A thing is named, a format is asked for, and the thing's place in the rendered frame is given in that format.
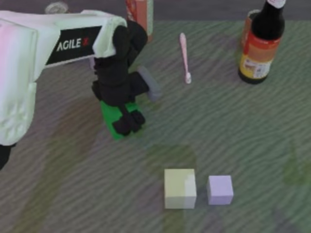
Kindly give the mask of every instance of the green block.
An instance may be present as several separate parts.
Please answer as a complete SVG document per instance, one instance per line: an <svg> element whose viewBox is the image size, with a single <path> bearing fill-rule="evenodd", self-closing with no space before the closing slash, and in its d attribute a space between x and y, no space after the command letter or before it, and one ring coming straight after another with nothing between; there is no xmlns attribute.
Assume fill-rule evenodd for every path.
<svg viewBox="0 0 311 233"><path fill-rule="evenodd" d="M103 101L101 101L100 103L101 103L101 110L102 110L102 115L103 115L104 121L105 121L109 131L111 132L112 137L116 140L124 138L124 136L122 134L119 134L115 131L115 129L113 128L113 125L112 125L113 122L118 121L122 117L122 113L119 110L119 108L109 106L109 105L105 104ZM132 112L134 110L139 111L139 108L138 108L136 103L127 103L125 105L125 107L127 108L127 110L129 112Z"/></svg>

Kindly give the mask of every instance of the gray gripper finger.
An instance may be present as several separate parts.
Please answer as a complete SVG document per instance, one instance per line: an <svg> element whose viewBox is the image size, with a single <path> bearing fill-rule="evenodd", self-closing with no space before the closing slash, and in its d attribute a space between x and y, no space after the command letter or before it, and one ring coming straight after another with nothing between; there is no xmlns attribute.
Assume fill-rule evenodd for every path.
<svg viewBox="0 0 311 233"><path fill-rule="evenodd" d="M161 87L156 82L156 80L152 77L146 67L138 66L137 72L141 75L143 80L149 87L149 91L147 92L147 96L151 102L157 101L161 96Z"/></svg>

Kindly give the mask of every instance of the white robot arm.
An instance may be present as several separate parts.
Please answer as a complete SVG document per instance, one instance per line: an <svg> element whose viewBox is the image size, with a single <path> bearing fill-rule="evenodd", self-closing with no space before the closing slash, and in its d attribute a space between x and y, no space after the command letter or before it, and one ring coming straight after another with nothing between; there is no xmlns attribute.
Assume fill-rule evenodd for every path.
<svg viewBox="0 0 311 233"><path fill-rule="evenodd" d="M115 55L112 35L127 26L101 11L33 15L0 11L0 145L18 142L35 110L36 80L47 67Z"/></svg>

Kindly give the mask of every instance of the cube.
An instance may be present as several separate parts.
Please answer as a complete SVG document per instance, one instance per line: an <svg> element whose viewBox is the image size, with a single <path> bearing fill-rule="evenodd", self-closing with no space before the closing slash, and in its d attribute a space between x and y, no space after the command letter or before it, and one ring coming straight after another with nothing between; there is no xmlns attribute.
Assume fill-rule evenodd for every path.
<svg viewBox="0 0 311 233"><path fill-rule="evenodd" d="M196 196L194 169L164 170L166 209L194 209Z"/></svg>
<svg viewBox="0 0 311 233"><path fill-rule="evenodd" d="M209 176L207 195L209 205L229 205L234 195L231 176Z"/></svg>

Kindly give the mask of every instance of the bottle neck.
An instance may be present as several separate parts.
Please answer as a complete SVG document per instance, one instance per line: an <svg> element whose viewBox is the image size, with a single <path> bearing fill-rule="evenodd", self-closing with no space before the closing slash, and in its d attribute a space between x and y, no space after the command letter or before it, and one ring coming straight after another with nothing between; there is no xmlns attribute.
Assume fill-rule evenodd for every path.
<svg viewBox="0 0 311 233"><path fill-rule="evenodd" d="M262 14L264 14L265 16L269 16L269 17L273 17L273 18L278 18L281 17L283 14L283 9L284 6L281 8L276 8L273 5L271 5L267 0L266 3L261 11Z"/></svg>

